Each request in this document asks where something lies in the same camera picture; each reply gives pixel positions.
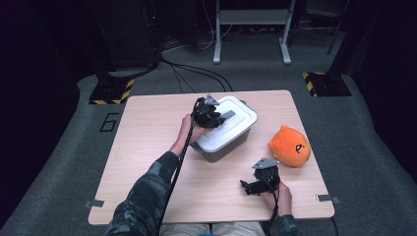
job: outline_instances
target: orange plush toy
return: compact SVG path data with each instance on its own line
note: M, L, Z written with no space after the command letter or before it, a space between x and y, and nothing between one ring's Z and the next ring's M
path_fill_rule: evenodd
M281 126L269 141L268 147L277 160L292 167L302 166L309 160L312 152L306 137L287 125Z

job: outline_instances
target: yellow and black striped tape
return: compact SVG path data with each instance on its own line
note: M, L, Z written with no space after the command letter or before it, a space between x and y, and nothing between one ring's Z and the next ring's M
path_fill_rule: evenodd
M306 82L307 90L309 91L310 96L317 96L317 93L316 93L316 90L314 89L313 83L309 78L309 76L312 75L312 74L314 74L314 75L325 75L326 73L324 73L324 72L315 72L315 73L306 73L305 72L305 73L303 73L303 78L304 78L304 81Z
M122 97L120 99L116 99L116 100L90 100L89 101L89 104L110 105L110 104L122 104L122 103L125 103L125 101L129 97L129 93L130 93L130 91L132 89L133 82L134 82L134 80L131 80L129 83L127 83L125 92L123 92L123 95L122 95Z

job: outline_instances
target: storage box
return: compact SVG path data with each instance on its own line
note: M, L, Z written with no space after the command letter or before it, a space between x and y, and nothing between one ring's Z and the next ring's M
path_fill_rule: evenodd
M225 96L217 102L220 104L216 106L216 112L224 114L231 110L235 114L192 144L193 149L211 163L217 162L243 144L258 118L254 110L234 96Z

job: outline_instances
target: dark gray carpet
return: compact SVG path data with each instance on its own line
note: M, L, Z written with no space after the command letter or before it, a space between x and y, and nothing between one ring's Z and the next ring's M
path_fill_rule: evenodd
M290 66L283 65L277 34L270 33L225 40L220 65L212 64L213 45L206 50L180 47L162 55L171 62L215 71L234 90L292 93L328 190L342 200L334 206L339 235L417 235L417 187L375 133L355 83L343 76L352 96L310 97L307 91L302 73L329 68L340 43L339 39L327 56L330 39L327 33L298 32L290 48ZM178 71L196 92L222 91L213 79ZM118 113L112 118L120 121L125 105L88 105L95 84L94 76L79 82L76 114L0 235L103 234L105 226L89 225L85 203L95 196L116 134L99 132L101 124L110 112ZM181 88L172 69L160 63L135 80L131 95L193 92L183 81ZM305 235L334 235L330 219L298 223Z

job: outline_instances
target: table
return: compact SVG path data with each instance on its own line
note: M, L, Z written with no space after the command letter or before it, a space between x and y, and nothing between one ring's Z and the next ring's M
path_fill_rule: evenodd
M181 120L191 113L197 98L206 93L132 96L125 111L95 199L89 223L107 224L114 209L126 199L136 180L175 141ZM297 108L287 90L211 93L215 99L233 95L257 112L245 143L215 163L207 162L189 147L164 223L269 220L271 210L260 196L245 193L240 180L256 181L252 166L262 157L273 158L267 143L282 124L305 134ZM328 190L312 152L300 168L278 166L281 180L291 189L296 218L333 216L331 202L319 202L316 194Z
M285 65L291 64L286 40L291 25L295 0L288 9L273 10L220 10L220 0L215 1L215 49L213 63L220 63L221 30L220 25L285 25L283 37L279 38L282 59Z

